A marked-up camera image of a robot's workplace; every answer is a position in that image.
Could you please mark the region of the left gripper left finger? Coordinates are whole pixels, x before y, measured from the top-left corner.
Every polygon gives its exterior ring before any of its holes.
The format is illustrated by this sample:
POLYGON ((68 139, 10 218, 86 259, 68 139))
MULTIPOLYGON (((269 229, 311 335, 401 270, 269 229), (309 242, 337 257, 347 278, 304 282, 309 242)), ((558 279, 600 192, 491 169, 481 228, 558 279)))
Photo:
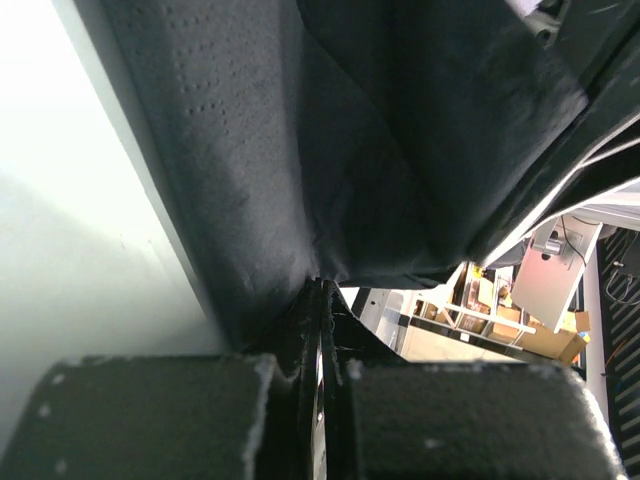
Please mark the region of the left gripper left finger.
POLYGON ((309 479, 323 289, 242 353, 55 364, 1 460, 5 479, 309 479))

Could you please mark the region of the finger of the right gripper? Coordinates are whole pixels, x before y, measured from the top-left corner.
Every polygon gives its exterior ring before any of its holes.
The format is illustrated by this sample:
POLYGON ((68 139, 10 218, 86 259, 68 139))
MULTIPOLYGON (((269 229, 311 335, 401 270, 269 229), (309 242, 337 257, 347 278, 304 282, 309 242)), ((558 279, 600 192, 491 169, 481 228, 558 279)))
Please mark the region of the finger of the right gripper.
POLYGON ((493 214, 470 257, 483 265, 547 221, 639 178, 624 135, 639 123, 639 4, 562 1, 545 42, 576 75, 587 104, 493 214))

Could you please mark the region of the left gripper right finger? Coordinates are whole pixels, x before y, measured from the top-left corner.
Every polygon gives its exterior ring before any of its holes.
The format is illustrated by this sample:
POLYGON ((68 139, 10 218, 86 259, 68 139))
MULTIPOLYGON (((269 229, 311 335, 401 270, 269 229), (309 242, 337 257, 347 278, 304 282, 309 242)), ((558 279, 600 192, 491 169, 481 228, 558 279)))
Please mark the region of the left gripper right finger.
POLYGON ((322 286, 331 479, 623 479, 593 395, 556 363, 409 362, 322 286))

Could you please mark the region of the black paper napkin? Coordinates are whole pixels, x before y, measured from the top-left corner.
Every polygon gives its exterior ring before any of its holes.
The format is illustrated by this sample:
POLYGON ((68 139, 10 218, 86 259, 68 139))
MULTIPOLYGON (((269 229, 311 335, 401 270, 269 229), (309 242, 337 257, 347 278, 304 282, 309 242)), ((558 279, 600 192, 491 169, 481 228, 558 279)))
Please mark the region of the black paper napkin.
POLYGON ((107 1, 232 340, 309 279, 431 288, 556 185, 586 107, 503 1, 107 1))

